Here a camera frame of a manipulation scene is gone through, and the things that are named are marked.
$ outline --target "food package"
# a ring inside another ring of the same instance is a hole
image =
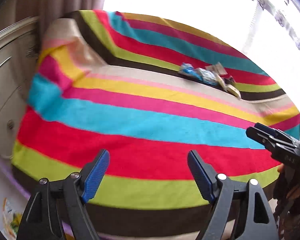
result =
[[[236,96],[237,98],[241,98],[241,94],[240,91],[237,90],[233,85],[231,84],[227,84],[227,91],[230,92],[231,94],[233,94],[234,96]]]
[[[215,75],[211,71],[206,70],[204,68],[196,68],[195,71],[201,76],[202,81],[204,83],[210,84],[213,86],[218,85],[218,81],[217,81]]]
[[[230,76],[228,78],[223,78],[223,79],[224,79],[226,85],[230,84],[230,85],[233,85],[235,87],[235,80],[234,80],[233,76]]]
[[[7,198],[3,200],[3,233],[8,240],[16,240],[22,214],[16,212]]]
[[[223,88],[224,91],[227,91],[226,83],[222,77],[220,77],[216,72],[213,72],[216,80],[218,81],[219,85]]]
[[[227,75],[227,71],[225,70],[225,68],[223,67],[223,65],[221,65],[220,62],[218,62],[215,65],[210,65],[206,67],[206,70],[209,70],[211,72],[215,72],[217,73],[219,76],[223,76],[223,75]]]
[[[191,64],[182,63],[179,73],[202,81],[202,77],[194,70],[194,67]]]

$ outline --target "blue stripe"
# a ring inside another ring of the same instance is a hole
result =
[[[102,134],[210,146],[264,148],[247,138],[245,129],[196,118],[65,99],[61,93],[57,85],[36,74],[29,105],[46,121]]]
[[[300,140],[300,124],[285,131],[288,135]]]
[[[216,64],[217,62],[220,62],[224,67],[268,76],[266,72],[264,72],[249,59],[215,52],[213,50],[189,43],[183,39],[171,37],[162,33],[131,28],[130,25],[126,21],[123,21],[121,16],[116,15],[115,12],[108,12],[108,16],[109,23],[112,28],[123,36],[133,38],[145,44],[173,49],[174,51],[192,58],[199,59],[209,64]]]

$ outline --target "drawer knob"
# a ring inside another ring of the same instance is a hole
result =
[[[13,122],[13,120],[9,120],[9,121],[7,122],[7,127],[8,127],[8,129],[10,129],[10,130],[12,130],[12,129],[14,128],[14,122]]]

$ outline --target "striped blanket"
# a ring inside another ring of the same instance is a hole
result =
[[[220,62],[242,100],[179,76],[183,62]],[[105,148],[110,165],[87,207],[102,236],[191,233],[209,209],[187,167],[192,149],[231,179],[256,178],[271,197],[278,163],[246,137],[255,122],[299,138],[291,100],[231,46],[158,17],[75,11],[43,39],[13,172],[30,190],[42,177],[80,170]]]

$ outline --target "metal bolt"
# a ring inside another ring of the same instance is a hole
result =
[[[78,172],[73,172],[73,173],[70,174],[71,179],[76,179],[79,176],[80,176],[80,174]]]
[[[258,185],[258,181],[256,179],[250,179],[250,183],[254,186]]]
[[[46,178],[43,178],[43,179],[39,180],[39,184],[41,184],[41,185],[44,185],[46,183],[47,183],[47,179]]]
[[[7,127],[8,127],[10,130],[12,130],[12,129],[14,128],[14,121],[13,121],[13,120],[9,120],[9,121],[7,122]]]
[[[220,179],[220,180],[225,180],[226,178],[227,178],[227,175],[226,174],[223,174],[223,173],[220,173],[220,174],[218,174],[218,179]]]

